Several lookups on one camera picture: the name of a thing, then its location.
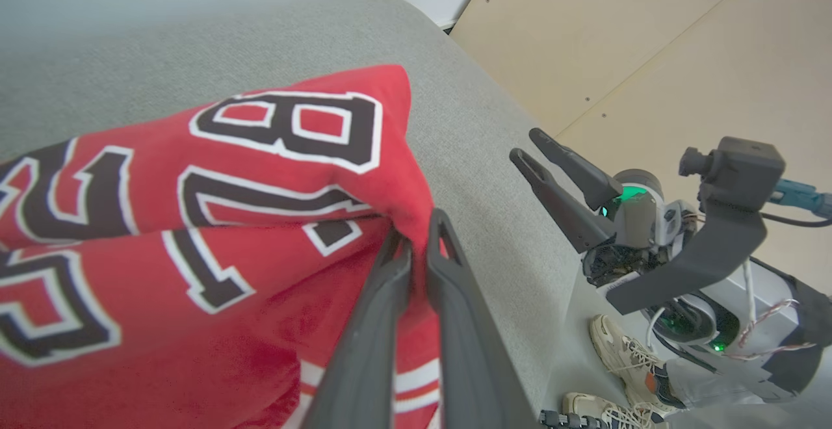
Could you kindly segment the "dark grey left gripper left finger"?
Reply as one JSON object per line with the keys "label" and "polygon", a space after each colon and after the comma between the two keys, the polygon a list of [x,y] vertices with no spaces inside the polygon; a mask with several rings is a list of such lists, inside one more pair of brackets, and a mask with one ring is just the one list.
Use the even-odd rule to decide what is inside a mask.
{"label": "dark grey left gripper left finger", "polygon": [[412,242],[390,229],[316,389],[304,428],[392,428],[397,326],[408,308]]}

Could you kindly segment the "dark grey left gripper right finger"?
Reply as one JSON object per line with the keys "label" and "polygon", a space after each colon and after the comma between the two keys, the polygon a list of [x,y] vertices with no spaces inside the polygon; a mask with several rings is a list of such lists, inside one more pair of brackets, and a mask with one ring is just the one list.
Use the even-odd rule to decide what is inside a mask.
{"label": "dark grey left gripper right finger", "polygon": [[537,419],[448,214],[434,209],[426,250],[439,316],[443,428],[535,428]]}

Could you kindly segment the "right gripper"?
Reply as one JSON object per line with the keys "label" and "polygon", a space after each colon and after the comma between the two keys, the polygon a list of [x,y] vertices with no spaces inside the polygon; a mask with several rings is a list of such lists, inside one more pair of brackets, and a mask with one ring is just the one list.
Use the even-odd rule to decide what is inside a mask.
{"label": "right gripper", "polygon": [[698,224],[695,209],[681,200],[664,200],[650,172],[627,170],[615,180],[544,130],[531,129],[528,135],[580,189],[589,209],[600,210],[601,216],[583,207],[526,151],[509,151],[565,238],[576,252],[585,252],[586,281],[622,315],[671,304],[719,283],[766,239],[758,212],[708,201],[710,213]]}

